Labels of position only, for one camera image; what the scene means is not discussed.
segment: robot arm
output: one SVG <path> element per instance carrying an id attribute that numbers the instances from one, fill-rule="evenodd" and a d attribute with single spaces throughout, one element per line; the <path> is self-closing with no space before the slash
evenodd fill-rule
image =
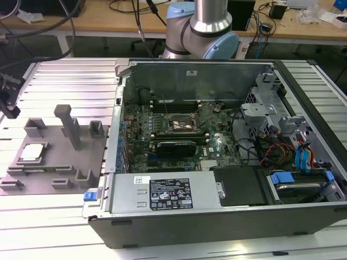
<path id="1" fill-rule="evenodd" d="M 239 45 L 233 33 L 228 0 L 172 4 L 166 17 L 165 59 L 229 59 Z"/>

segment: gray fixture base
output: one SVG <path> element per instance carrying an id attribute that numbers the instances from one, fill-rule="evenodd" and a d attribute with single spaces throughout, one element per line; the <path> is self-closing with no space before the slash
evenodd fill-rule
<path id="1" fill-rule="evenodd" d="M 104 133 L 108 132 L 107 126 L 102 126 L 102 129 Z M 83 193 L 89 187 L 97 187 L 107 134 L 91 137 L 89 126 L 80 126 L 81 147 L 75 151 L 70 139 L 64 137 L 61 126 L 40 127 L 39 133 L 42 137 L 26 136 L 3 179 L 5 183 L 18 180 L 24 186 L 2 188 L 0 184 L 0 195 Z M 23 149 L 27 144 L 35 143 L 49 144 L 42 153 L 42 162 L 23 166 L 18 162 Z"/>

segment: motherboard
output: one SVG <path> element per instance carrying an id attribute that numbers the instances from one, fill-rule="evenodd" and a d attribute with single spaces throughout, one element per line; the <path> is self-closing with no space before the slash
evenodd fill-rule
<path id="1" fill-rule="evenodd" d="M 130 173 L 208 171 L 241 164 L 230 133 L 234 109 L 219 102 L 191 104 L 126 102 Z"/>

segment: power supply label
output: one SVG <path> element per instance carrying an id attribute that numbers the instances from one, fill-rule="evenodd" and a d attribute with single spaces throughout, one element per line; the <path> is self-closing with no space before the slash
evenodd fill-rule
<path id="1" fill-rule="evenodd" d="M 192 209 L 189 179 L 150 180 L 151 210 Z"/>

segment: desk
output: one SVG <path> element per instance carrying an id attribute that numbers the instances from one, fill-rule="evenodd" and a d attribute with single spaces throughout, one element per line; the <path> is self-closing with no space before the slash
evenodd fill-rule
<path id="1" fill-rule="evenodd" d="M 255 8 L 268 0 L 257 0 Z M 322 7 L 328 11 L 334 9 L 334 0 L 320 0 Z M 131 10 L 130 2 L 120 3 L 121 10 Z M 161 17 L 166 16 L 167 4 L 158 6 Z M 321 44 L 321 45 L 346 45 L 347 31 L 336 28 L 326 22 L 321 24 L 300 24 L 296 21 L 298 10 L 289 10 L 282 20 L 276 20 L 277 30 L 269 38 L 269 42 L 274 43 L 295 43 L 295 44 Z M 61 20 L 61 17 L 46 16 L 45 22 L 26 24 L 17 17 L 6 19 L 4 23 L 15 33 L 23 33 L 32 29 L 44 28 Z M 263 22 L 268 19 L 261 15 Z M 74 18 L 76 35 L 78 36 L 98 36 L 98 37 L 139 37 L 138 29 L 133 15 L 120 14 L 108 8 L 105 0 L 86 0 L 83 12 L 78 18 Z M 165 38 L 166 28 L 153 14 L 141 15 L 143 31 L 147 38 Z M 244 59 L 256 32 L 255 22 L 252 19 L 247 31 L 237 31 L 240 37 L 240 46 L 237 50 L 236 58 Z M 62 52 L 68 50 L 66 36 L 72 35 L 71 26 L 65 23 L 58 29 L 45 33 L 55 35 L 59 41 Z"/>

